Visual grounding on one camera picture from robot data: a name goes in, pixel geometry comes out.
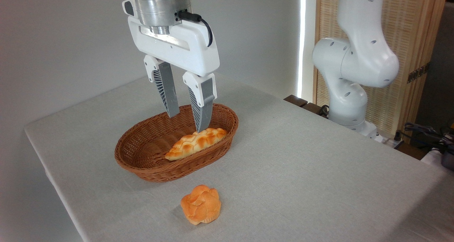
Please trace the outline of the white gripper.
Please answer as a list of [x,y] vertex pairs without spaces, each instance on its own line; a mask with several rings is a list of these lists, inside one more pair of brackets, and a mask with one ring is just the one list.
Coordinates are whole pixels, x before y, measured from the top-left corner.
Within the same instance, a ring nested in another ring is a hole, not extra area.
[[138,19],[135,0],[123,1],[123,11],[128,15],[133,42],[139,51],[147,54],[143,60],[146,73],[149,81],[156,84],[168,116],[172,118],[179,113],[170,66],[173,64],[187,71],[183,81],[188,87],[197,132],[207,129],[217,98],[213,72],[220,66],[214,38],[208,46],[207,27],[187,20],[177,20],[173,26],[146,26]]

